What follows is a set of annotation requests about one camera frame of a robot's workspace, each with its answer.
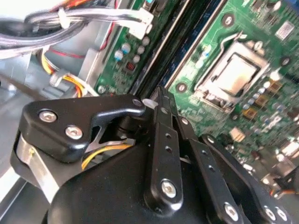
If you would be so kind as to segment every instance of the motherboard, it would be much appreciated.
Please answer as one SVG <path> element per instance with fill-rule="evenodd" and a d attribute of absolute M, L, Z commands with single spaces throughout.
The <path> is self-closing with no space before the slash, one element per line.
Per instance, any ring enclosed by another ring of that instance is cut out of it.
<path fill-rule="evenodd" d="M 145 9 L 154 15 L 151 31 L 141 40 L 122 28 L 110 50 L 107 62 L 99 75 L 96 90 L 99 94 L 125 94 L 161 38 L 168 20 L 172 20 L 179 0 L 135 0 L 132 9 Z"/>
<path fill-rule="evenodd" d="M 222 0 L 166 87 L 196 134 L 240 162 L 299 150 L 299 18 L 284 1 Z"/>

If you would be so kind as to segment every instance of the chip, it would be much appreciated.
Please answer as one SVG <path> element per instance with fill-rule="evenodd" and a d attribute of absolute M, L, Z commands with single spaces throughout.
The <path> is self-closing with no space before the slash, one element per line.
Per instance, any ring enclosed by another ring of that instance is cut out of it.
<path fill-rule="evenodd" d="M 253 108 L 249 108 L 248 110 L 243 111 L 243 116 L 249 120 L 254 119 L 256 114 L 257 114 L 257 111 Z"/>
<path fill-rule="evenodd" d="M 255 101 L 255 104 L 260 106 L 260 107 L 263 107 L 266 105 L 266 103 L 268 102 L 268 98 L 264 95 L 260 95 L 257 100 Z"/>

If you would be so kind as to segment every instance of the mounting hole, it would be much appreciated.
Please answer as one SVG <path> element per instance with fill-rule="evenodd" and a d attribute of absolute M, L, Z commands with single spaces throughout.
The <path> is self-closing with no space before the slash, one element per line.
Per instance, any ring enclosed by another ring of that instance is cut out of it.
<path fill-rule="evenodd" d="M 208 139 L 209 142 L 215 143 L 214 139 L 211 136 L 208 136 L 207 139 Z"/>
<path fill-rule="evenodd" d="M 212 167 L 211 165 L 209 165 L 209 169 L 215 173 L 214 167 Z"/>
<path fill-rule="evenodd" d="M 138 100 L 138 99 L 133 99 L 133 104 L 135 104 L 136 106 L 142 106 L 142 103 Z"/>
<path fill-rule="evenodd" d="M 171 135 L 166 133 L 165 136 L 168 138 L 168 139 L 171 139 Z"/>
<path fill-rule="evenodd" d="M 205 150 L 202 150 L 201 152 L 203 153 L 203 155 L 207 156 L 207 153 Z"/>
<path fill-rule="evenodd" d="M 167 152 L 169 152 L 169 153 L 172 153 L 172 149 L 171 149 L 169 146 L 166 146 L 166 147 L 165 147 L 165 150 L 166 150 Z"/>
<path fill-rule="evenodd" d="M 168 111 L 164 107 L 161 107 L 161 111 L 165 114 L 168 114 Z"/>

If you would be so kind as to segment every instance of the yellow wire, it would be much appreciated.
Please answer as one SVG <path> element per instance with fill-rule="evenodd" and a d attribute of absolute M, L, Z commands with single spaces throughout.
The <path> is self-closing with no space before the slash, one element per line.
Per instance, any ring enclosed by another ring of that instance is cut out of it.
<path fill-rule="evenodd" d="M 55 70 L 52 69 L 51 66 L 49 65 L 49 63 L 47 62 L 47 58 L 45 57 L 44 53 L 42 53 L 41 61 L 42 61 L 42 67 L 43 67 L 43 69 L 48 74 L 52 75 Z M 84 87 L 79 82 L 77 82 L 75 79 L 73 79 L 71 77 L 66 76 L 63 79 L 66 80 L 66 81 L 69 81 L 69 82 L 73 83 L 75 86 L 77 86 L 80 89 L 81 93 L 78 93 L 78 97 L 80 98 L 82 96 L 83 91 L 84 91 Z"/>
<path fill-rule="evenodd" d="M 131 147 L 131 145 L 126 145 L 126 144 L 121 144 L 121 145 L 116 145 L 116 146 L 106 146 L 102 149 L 99 149 L 98 151 L 90 154 L 82 163 L 82 170 L 84 170 L 87 165 L 89 164 L 89 162 L 98 154 L 100 153 L 103 153 L 105 151 L 109 151 L 109 150 L 114 150 L 114 149 L 120 149 L 120 150 L 123 150 L 123 149 L 126 149 L 126 148 L 129 148 Z"/>

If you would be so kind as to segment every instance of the screw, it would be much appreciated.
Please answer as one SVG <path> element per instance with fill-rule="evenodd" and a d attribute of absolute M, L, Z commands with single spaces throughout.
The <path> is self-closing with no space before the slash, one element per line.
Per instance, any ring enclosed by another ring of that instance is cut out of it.
<path fill-rule="evenodd" d="M 138 99 L 132 99 L 132 101 L 136 106 L 142 106 L 142 103 Z"/>
<path fill-rule="evenodd" d="M 40 120 L 47 123 L 52 123 L 57 120 L 57 116 L 52 111 L 42 111 L 39 114 Z"/>
<path fill-rule="evenodd" d="M 276 217 L 273 213 L 273 211 L 271 211 L 267 206 L 264 206 L 265 208 L 265 212 L 267 214 L 267 216 L 269 216 L 269 218 L 272 220 L 272 221 L 275 221 L 276 220 Z"/>
<path fill-rule="evenodd" d="M 165 114 L 168 114 L 168 111 L 164 107 L 161 107 L 161 111 Z"/>
<path fill-rule="evenodd" d="M 174 198 L 177 195 L 177 190 L 170 181 L 163 181 L 161 184 L 162 191 L 170 198 Z"/>
<path fill-rule="evenodd" d="M 237 211 L 230 203 L 225 202 L 224 209 L 225 209 L 226 214 L 228 214 L 228 216 L 231 217 L 232 220 L 234 220 L 235 222 L 239 220 L 239 215 L 238 215 Z"/>
<path fill-rule="evenodd" d="M 65 134 L 74 140 L 81 139 L 83 136 L 82 130 L 75 125 L 68 126 L 65 130 Z"/>
<path fill-rule="evenodd" d="M 285 214 L 279 207 L 276 207 L 276 210 L 277 210 L 277 214 L 278 214 L 284 221 L 287 221 L 287 220 L 288 220 L 286 214 Z"/>
<path fill-rule="evenodd" d="M 103 94 L 103 93 L 105 93 L 105 92 L 106 92 L 106 88 L 105 88 L 105 86 L 99 85 L 99 86 L 98 86 L 98 93 L 99 93 L 99 94 Z"/>
<path fill-rule="evenodd" d="M 211 136 L 208 136 L 207 139 L 208 139 L 209 142 L 211 142 L 211 143 L 215 143 L 214 139 L 212 139 Z"/>
<path fill-rule="evenodd" d="M 185 124 L 185 125 L 187 125 L 189 122 L 188 122 L 188 120 L 186 119 L 186 118 L 182 118 L 182 122 Z"/>

